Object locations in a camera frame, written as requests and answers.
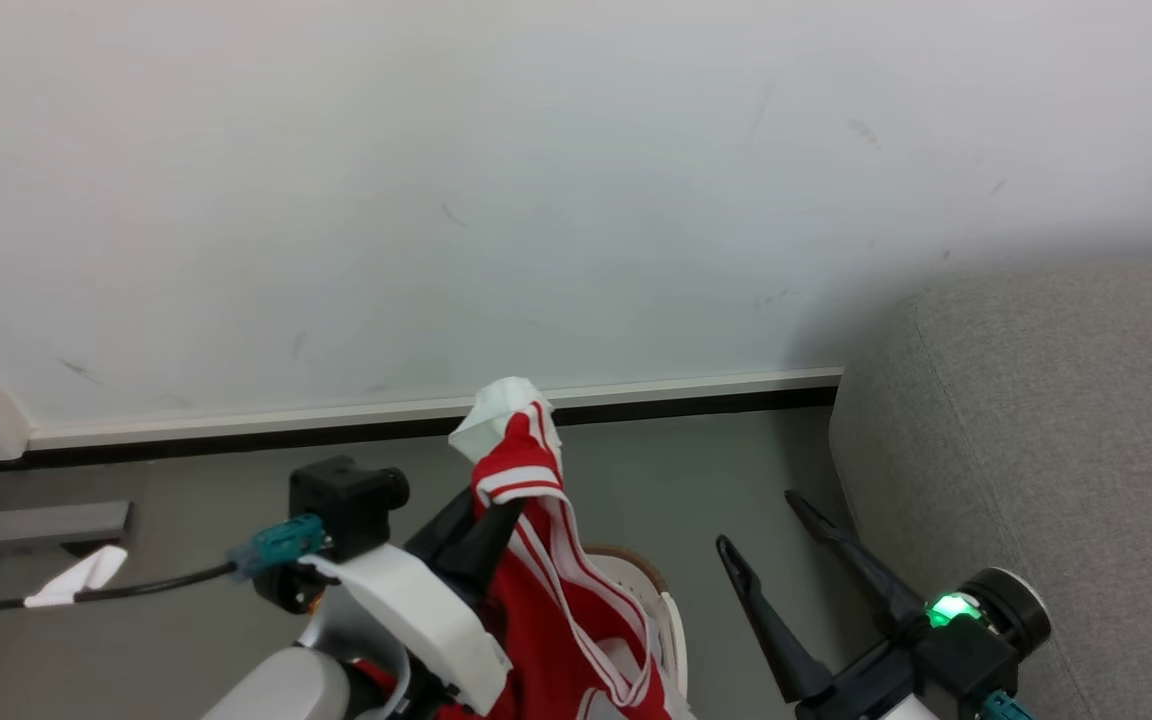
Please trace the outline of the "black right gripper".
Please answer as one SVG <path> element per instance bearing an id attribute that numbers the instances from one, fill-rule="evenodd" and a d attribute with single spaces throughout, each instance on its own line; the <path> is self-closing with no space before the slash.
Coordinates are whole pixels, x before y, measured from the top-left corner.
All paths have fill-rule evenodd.
<path id="1" fill-rule="evenodd" d="M 952 592 L 931 606 L 850 530 L 787 488 L 785 500 L 867 598 L 890 635 L 835 675 L 814 659 L 763 594 L 732 539 L 717 553 L 765 664 L 796 719 L 1020 719 L 1023 609 L 987 592 Z"/>

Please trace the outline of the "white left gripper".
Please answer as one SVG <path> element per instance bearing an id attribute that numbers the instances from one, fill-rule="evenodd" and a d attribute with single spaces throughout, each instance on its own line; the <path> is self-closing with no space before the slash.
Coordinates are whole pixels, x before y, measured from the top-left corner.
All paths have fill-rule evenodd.
<path id="1" fill-rule="evenodd" d="M 300 561 L 338 579 L 361 609 L 454 688 L 453 700 L 484 715 L 503 692 L 511 661 L 475 611 L 488 600 L 525 506 L 516 498 L 477 515 L 473 492 L 462 488 L 403 550 L 381 544 L 343 564 L 320 555 Z"/>

